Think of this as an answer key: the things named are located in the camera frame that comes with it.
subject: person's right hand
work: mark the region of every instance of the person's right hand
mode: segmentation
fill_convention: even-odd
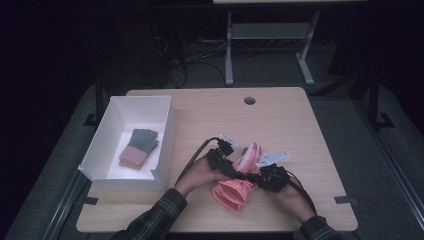
[[[296,178],[291,177],[290,180],[300,186],[300,183],[296,180]],[[277,193],[267,190],[264,191],[269,196],[275,198],[284,210],[296,217],[302,224],[311,217],[316,216],[308,202],[290,185],[285,186]]]

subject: gray carpet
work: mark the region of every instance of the gray carpet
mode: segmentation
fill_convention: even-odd
[[[234,87],[300,86],[307,92],[314,92],[340,79],[326,75],[334,45],[311,48],[307,62],[316,79],[312,87],[303,82],[292,54],[294,50],[296,46],[250,58],[235,58]],[[205,61],[223,72],[223,57],[202,60]],[[217,69],[208,64],[189,65],[188,71],[185,88],[224,87]],[[178,72],[173,74],[176,78],[181,77]],[[173,85],[167,84],[165,87],[173,88]],[[357,110],[357,104],[362,102],[350,100],[347,97],[349,89],[350,84],[346,84],[325,97],[310,98],[342,183],[353,200],[353,209],[359,222],[355,234],[343,233],[343,236],[346,239],[424,239],[424,232],[394,181],[373,132],[369,131],[367,122]],[[418,194],[423,197],[423,136],[402,112],[393,94],[385,88],[381,89],[380,109],[388,113],[396,126],[383,129],[380,134],[399,158]],[[94,127],[83,126],[90,113],[95,113],[94,87],[87,90],[75,109],[7,239],[43,239],[94,134]],[[75,228],[89,186],[90,183],[84,178],[77,182],[80,198],[73,205],[63,228],[59,229],[57,239],[108,239],[111,236],[112,233],[80,233]]]

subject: plaid shirt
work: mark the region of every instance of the plaid shirt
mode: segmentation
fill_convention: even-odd
[[[132,221],[127,230],[116,233],[111,240],[163,240],[186,206],[184,196],[170,188],[149,211]],[[321,216],[306,221],[300,232],[308,240],[342,239]]]
[[[325,218],[315,216],[308,219],[300,227],[300,232],[308,240],[339,240],[343,239],[338,232],[328,226]]]
[[[186,206],[184,196],[170,188],[149,211],[134,219],[127,230],[116,233],[111,240],[165,239]]]

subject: person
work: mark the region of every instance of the person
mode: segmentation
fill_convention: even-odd
[[[211,171],[205,157],[197,160],[173,188],[154,204],[154,206],[134,219],[126,230],[114,234],[111,240],[165,239],[173,223],[188,205],[186,197],[196,188],[207,183],[225,181],[229,177],[218,171]],[[291,186],[281,191],[265,193],[278,201],[282,208],[292,214],[302,224],[300,232],[306,239],[337,240],[340,234],[331,228],[325,218],[312,211],[300,193]]]

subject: cloth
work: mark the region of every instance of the cloth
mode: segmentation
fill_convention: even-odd
[[[113,235],[111,240],[163,240],[186,206],[184,196],[171,188],[150,210],[132,221],[126,230]],[[300,232],[308,240],[343,239],[321,216],[306,221],[301,226]]]
[[[244,174],[258,173],[259,168],[256,164],[259,162],[261,155],[261,146],[253,142],[246,153],[233,163],[233,168]],[[232,212],[240,211],[241,207],[247,203],[247,197],[252,187],[253,184],[248,180],[230,179],[219,181],[212,188],[212,196],[228,210]]]
[[[119,164],[140,169],[142,163],[158,145],[158,141],[155,140],[157,134],[150,129],[134,129],[128,145],[119,155]]]

